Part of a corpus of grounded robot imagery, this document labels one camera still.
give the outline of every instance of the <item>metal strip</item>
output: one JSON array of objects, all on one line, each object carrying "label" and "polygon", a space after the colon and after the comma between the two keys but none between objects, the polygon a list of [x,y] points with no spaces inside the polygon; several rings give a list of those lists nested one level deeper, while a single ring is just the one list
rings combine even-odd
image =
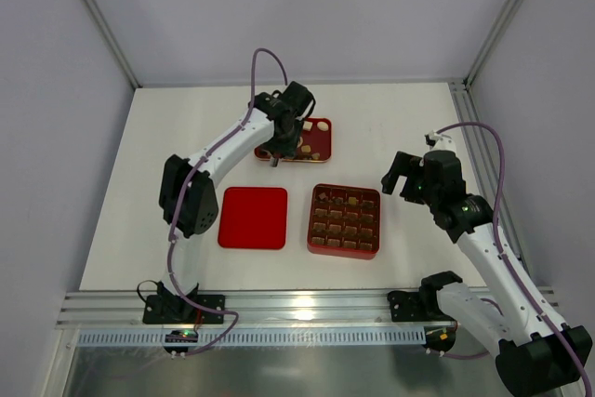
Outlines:
[{"label": "metal strip", "polygon": [[[204,346],[224,329],[201,327],[183,341],[189,348]],[[77,348],[176,347],[181,341],[167,336],[171,329],[85,329]],[[423,326],[400,328],[396,324],[381,327],[281,327],[238,328],[218,343],[218,348],[236,347],[322,347],[322,346],[394,346],[426,343]]]},{"label": "metal strip", "polygon": [[112,56],[115,58],[118,66],[122,70],[122,73],[128,80],[128,83],[132,86],[133,89],[137,89],[141,87],[137,76],[134,75],[130,64],[126,60],[126,56],[122,51],[122,48],[119,46],[117,40],[115,39],[108,22],[105,20],[103,13],[99,9],[99,6],[96,0],[82,0],[83,5],[85,6],[89,16],[97,26],[99,34],[103,38],[105,45],[109,48]]},{"label": "metal strip", "polygon": [[[450,90],[459,121],[482,121],[475,109],[473,98],[465,86],[451,84]],[[493,202],[496,198],[499,161],[492,156],[485,135],[478,127],[463,127],[463,137],[467,144],[480,191],[488,201]],[[500,222],[510,241],[512,250],[523,260],[521,242],[510,217],[506,194],[502,197],[500,205]]]},{"label": "metal strip", "polygon": [[[540,290],[550,304],[555,305],[551,288],[544,287]],[[390,291],[392,289],[201,291],[201,293],[224,294],[226,308],[238,311],[240,314],[240,323],[237,325],[239,329],[395,326],[390,320],[386,298]],[[491,296],[485,287],[474,287],[471,291],[479,298]],[[57,328],[134,328],[135,325],[142,324],[142,313],[143,303],[135,292],[70,293],[62,304]],[[400,323],[398,326],[406,328],[450,323],[427,321],[423,324]],[[192,328],[180,324],[171,324],[167,327]]]},{"label": "metal strip", "polygon": [[41,393],[44,397],[61,397],[66,387],[66,381],[71,371],[76,340],[79,338],[79,331],[67,329],[60,331],[58,347],[47,374],[47,382]]},{"label": "metal strip", "polygon": [[490,55],[493,53],[498,41],[509,27],[512,18],[516,14],[521,3],[522,0],[506,0],[500,9],[496,21],[492,25],[487,37],[483,41],[482,47],[480,48],[475,61],[473,61],[473,64],[471,64],[469,75],[467,76],[465,82],[466,86],[473,86],[473,83],[475,83],[477,80],[479,73],[489,59]]}]

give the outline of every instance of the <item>brown cube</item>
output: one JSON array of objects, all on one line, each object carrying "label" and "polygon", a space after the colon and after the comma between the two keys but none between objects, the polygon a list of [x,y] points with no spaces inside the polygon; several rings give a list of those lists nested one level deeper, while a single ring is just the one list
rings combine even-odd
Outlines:
[{"label": "brown cube", "polygon": [[326,224],[322,222],[314,222],[313,229],[316,232],[325,232],[326,231]]},{"label": "brown cube", "polygon": [[355,234],[357,234],[357,227],[350,227],[350,226],[345,227],[345,235],[346,236],[354,236]]}]

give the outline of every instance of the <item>red tray with compartments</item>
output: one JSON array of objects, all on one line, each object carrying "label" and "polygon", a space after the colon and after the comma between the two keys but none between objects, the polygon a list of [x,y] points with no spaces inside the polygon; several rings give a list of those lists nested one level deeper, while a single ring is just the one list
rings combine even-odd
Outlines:
[{"label": "red tray with compartments", "polygon": [[380,193],[367,188],[314,187],[308,249],[318,255],[372,259],[380,248]]},{"label": "red tray with compartments", "polygon": [[[294,158],[282,159],[282,162],[324,163],[331,158],[333,150],[333,125],[326,118],[308,118],[310,130],[302,130]],[[254,155],[258,160],[266,161],[271,155],[256,148]]]}]

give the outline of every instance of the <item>white wall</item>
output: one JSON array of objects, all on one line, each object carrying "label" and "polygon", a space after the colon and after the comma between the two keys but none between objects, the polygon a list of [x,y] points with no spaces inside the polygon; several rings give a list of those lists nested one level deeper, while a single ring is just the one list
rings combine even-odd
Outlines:
[{"label": "white wall", "polygon": [[0,0],[0,389],[39,391],[132,90],[79,0]]},{"label": "white wall", "polygon": [[505,192],[536,274],[593,337],[594,81],[595,0],[524,0],[472,91],[504,140]]},{"label": "white wall", "polygon": [[[252,51],[302,81],[463,77],[504,0],[97,0],[147,84],[245,83]],[[263,58],[262,81],[278,81]]]}]

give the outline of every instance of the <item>glass panel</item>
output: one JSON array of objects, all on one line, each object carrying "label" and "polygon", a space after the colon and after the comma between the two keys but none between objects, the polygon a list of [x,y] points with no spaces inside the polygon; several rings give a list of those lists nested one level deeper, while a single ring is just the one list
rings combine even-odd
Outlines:
[{"label": "glass panel", "polygon": [[[454,353],[482,350],[464,330],[457,337]],[[186,360],[168,359],[161,348],[81,348],[64,395],[508,397],[509,393],[489,356],[458,361],[426,355],[420,347],[353,346],[236,348]]]}]

